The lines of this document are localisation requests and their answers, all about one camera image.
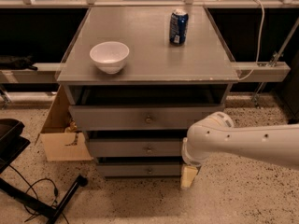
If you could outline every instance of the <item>soda can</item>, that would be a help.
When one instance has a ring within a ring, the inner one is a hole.
[[[188,28],[188,13],[183,9],[176,9],[171,14],[169,40],[175,45],[182,45],[186,40]]]

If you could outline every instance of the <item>white bowl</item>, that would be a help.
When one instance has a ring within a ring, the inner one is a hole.
[[[126,65],[129,52],[129,48],[121,42],[108,41],[94,46],[90,56],[100,70],[115,74]]]

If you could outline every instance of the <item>black seat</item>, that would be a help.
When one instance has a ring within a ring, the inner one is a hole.
[[[0,174],[28,147],[29,140],[21,137],[24,125],[16,119],[0,119]],[[47,217],[48,224],[55,223],[79,186],[87,185],[87,179],[79,175],[56,208],[48,206],[27,193],[12,187],[0,178],[0,189],[10,197]]]

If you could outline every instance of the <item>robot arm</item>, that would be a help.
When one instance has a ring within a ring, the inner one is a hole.
[[[211,152],[226,152],[299,170],[299,125],[234,128],[216,112],[191,126],[182,147],[183,160],[200,167]]]

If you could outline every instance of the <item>black stand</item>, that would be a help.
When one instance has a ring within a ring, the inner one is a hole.
[[[27,148],[30,142],[20,136],[16,136],[11,142],[4,142],[6,146],[2,146],[3,150],[0,152],[0,174]],[[16,199],[18,202],[30,207],[38,214],[47,217],[49,220],[47,224],[53,224],[58,219],[59,215],[64,211],[68,202],[75,194],[79,186],[84,187],[87,185],[87,179],[79,175],[72,187],[65,194],[64,198],[60,201],[57,208],[48,206],[36,198],[31,197],[27,193],[12,187],[2,178],[0,178],[0,189],[8,194],[10,197]]]

